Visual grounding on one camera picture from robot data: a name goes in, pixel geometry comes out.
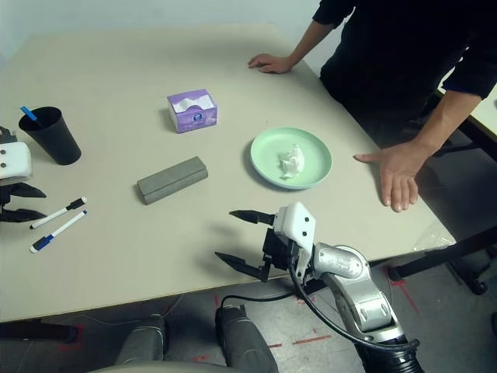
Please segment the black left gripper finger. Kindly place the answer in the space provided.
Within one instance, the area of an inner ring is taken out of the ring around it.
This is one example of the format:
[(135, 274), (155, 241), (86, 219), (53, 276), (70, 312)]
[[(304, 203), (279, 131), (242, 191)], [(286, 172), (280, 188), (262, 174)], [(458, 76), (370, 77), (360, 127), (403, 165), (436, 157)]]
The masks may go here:
[(27, 183), (13, 183), (1, 186), (1, 199), (9, 199), (11, 196), (45, 198), (46, 194)]
[(46, 217), (45, 214), (42, 214), (38, 211), (21, 209), (21, 208), (15, 211), (3, 210), (1, 212), (1, 221), (6, 221), (6, 222), (35, 221), (45, 217)]

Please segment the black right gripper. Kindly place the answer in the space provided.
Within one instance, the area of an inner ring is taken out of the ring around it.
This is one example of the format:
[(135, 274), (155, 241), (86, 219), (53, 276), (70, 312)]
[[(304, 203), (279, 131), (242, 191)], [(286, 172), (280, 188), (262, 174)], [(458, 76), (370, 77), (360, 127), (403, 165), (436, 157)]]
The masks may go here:
[[(229, 215), (253, 224), (263, 223), (274, 225), (276, 215), (267, 214), (254, 210), (230, 211)], [(297, 274), (297, 263), (300, 256), (300, 247), (291, 239), (281, 240), (273, 229), (268, 228), (262, 247), (262, 265), (258, 267), (250, 266), (242, 258), (226, 253), (215, 252), (215, 255), (224, 261), (228, 266), (239, 273), (254, 277), (262, 282), (267, 282), (271, 267), (287, 271), (290, 268)]]

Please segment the person left hand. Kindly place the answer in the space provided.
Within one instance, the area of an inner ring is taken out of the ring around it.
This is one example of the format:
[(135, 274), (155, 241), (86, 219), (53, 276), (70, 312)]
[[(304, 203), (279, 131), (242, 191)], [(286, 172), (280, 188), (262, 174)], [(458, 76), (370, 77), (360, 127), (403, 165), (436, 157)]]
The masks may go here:
[(376, 162), (380, 167), (381, 201), (395, 212), (408, 210), (419, 192), (415, 176), (428, 153), (413, 141), (381, 149), (370, 154), (354, 155), (362, 163)]

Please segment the person right hand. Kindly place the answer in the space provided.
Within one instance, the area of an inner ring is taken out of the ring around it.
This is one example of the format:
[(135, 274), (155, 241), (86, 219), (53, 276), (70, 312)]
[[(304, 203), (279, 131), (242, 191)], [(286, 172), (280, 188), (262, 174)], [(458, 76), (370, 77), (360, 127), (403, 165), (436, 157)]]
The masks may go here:
[(248, 68), (256, 69), (265, 74), (288, 73), (298, 61), (291, 56), (277, 57), (271, 54), (257, 54), (248, 62)]

